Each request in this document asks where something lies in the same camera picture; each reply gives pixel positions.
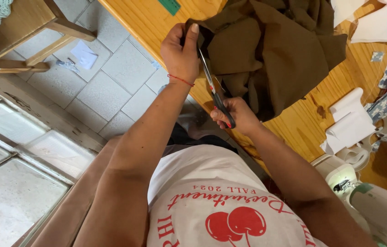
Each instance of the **sewing machine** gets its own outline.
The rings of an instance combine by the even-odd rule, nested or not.
[[[322,174],[355,221],[379,246],[387,246],[387,190],[361,183],[352,165],[336,156],[322,155],[311,165]]]

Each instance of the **hand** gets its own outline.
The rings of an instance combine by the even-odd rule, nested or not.
[[[178,23],[161,43],[161,56],[170,75],[176,76],[193,84],[200,72],[200,64],[196,53],[196,40],[199,26],[194,23],[186,34],[184,47],[180,45],[184,23]]]
[[[227,98],[222,103],[224,103],[230,115],[235,120],[235,130],[241,132],[243,135],[250,137],[251,134],[257,133],[259,128],[265,128],[241,97]],[[213,121],[217,121],[221,129],[225,129],[226,123],[230,123],[229,119],[219,109],[213,110],[210,116]]]

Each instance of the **red cherry print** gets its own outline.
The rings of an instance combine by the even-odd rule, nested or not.
[[[207,232],[212,238],[220,242],[239,241],[242,239],[242,235],[230,231],[227,225],[228,216],[229,214],[225,212],[216,212],[209,215],[206,219]]]
[[[261,236],[265,233],[266,223],[261,213],[251,207],[235,208],[228,217],[229,228],[238,234]]]

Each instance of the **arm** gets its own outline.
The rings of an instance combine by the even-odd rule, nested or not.
[[[169,74],[193,84],[199,73],[198,25],[180,45],[184,24],[175,25],[161,44]],[[125,133],[97,187],[75,247],[145,246],[149,182],[168,143],[191,86],[170,80],[145,114]]]
[[[343,203],[310,163],[265,128],[242,98],[224,100],[236,121],[236,130],[251,139],[293,211],[311,234],[329,247],[375,247],[355,223]],[[213,110],[214,121],[224,128],[227,118]]]

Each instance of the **white t-shirt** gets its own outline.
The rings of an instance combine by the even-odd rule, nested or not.
[[[148,247],[326,247],[222,147],[198,145],[162,158],[148,202]]]

